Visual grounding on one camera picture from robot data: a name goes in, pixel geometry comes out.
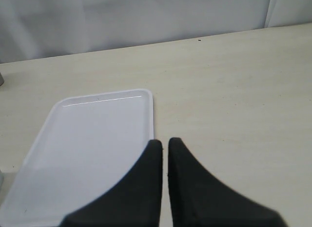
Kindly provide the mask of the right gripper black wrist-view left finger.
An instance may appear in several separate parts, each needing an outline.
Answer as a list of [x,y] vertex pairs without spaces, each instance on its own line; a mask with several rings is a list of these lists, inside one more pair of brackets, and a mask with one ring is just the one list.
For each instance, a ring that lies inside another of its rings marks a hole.
[[150,140],[128,173],[109,191],[66,215],[62,227],[157,227],[163,185],[163,148]]

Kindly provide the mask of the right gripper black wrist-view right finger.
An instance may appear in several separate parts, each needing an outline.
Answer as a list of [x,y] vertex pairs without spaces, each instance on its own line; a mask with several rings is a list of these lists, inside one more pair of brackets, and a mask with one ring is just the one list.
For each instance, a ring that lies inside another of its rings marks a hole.
[[226,186],[180,138],[168,144],[168,188],[175,227],[285,227],[281,215]]

